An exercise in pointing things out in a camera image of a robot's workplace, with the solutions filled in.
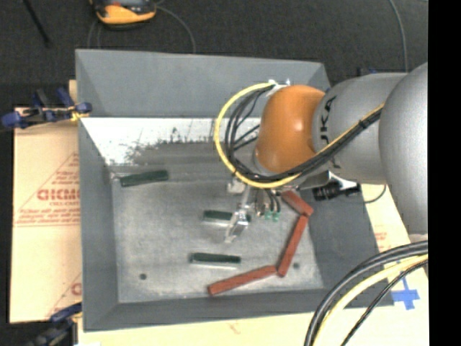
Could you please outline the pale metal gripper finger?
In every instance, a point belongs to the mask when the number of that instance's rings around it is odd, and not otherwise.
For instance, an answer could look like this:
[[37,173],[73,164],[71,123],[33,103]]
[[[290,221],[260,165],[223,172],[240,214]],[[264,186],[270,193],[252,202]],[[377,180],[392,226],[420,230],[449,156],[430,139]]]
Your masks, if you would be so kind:
[[243,231],[243,213],[240,211],[236,211],[227,227],[226,234],[227,235],[240,235]]
[[234,216],[228,227],[228,243],[238,238],[249,226],[250,220],[247,216]]

